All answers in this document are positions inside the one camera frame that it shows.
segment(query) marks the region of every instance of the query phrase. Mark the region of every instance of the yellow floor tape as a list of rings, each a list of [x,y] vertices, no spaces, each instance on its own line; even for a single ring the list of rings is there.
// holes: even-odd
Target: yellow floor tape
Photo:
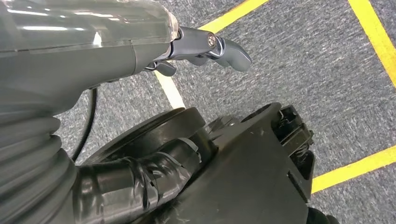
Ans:
[[[396,87],[396,49],[368,0],[349,0],[353,11]]]
[[[217,33],[231,23],[237,21],[239,18],[257,9],[267,1],[269,0],[246,0],[228,13],[213,20],[212,22],[209,22],[206,25],[201,26],[199,29]]]
[[[313,179],[312,193],[345,182],[396,161],[396,146],[382,150],[362,160],[340,167]]]

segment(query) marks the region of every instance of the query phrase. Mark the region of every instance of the screw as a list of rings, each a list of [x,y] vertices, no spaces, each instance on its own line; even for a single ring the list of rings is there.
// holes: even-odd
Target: screw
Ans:
[[[214,48],[216,46],[216,37],[212,33],[210,33],[208,35],[208,44],[209,44],[209,47],[211,47],[211,48]]]

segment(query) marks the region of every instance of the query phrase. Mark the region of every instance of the gray plastic housing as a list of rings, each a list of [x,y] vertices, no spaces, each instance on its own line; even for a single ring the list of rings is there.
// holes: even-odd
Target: gray plastic housing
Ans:
[[[79,168],[52,116],[84,90],[142,71],[174,25],[149,0],[0,1],[0,223],[75,223]]]

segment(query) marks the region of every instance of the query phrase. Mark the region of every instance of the black plastic base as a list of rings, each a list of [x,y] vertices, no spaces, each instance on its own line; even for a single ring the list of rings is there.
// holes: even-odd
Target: black plastic base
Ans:
[[[198,146],[207,165],[175,200],[134,224],[338,224],[306,205],[315,163],[309,151],[313,133],[294,107],[273,103],[241,122],[222,117],[207,131],[204,124],[195,108],[162,113],[91,158],[139,158],[176,138]]]

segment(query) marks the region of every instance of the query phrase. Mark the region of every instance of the black power cord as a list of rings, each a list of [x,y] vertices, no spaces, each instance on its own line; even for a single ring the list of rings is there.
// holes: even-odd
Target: black power cord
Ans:
[[[85,129],[83,132],[83,137],[81,138],[80,143],[78,144],[76,150],[73,152],[73,155],[71,156],[71,159],[74,162],[77,160],[78,156],[80,155],[81,151],[83,150],[84,145],[88,139],[88,136],[91,133],[93,120],[95,119],[97,99],[98,99],[98,89],[95,88],[90,91],[91,107],[90,107],[90,111],[89,111],[88,121],[85,125]]]

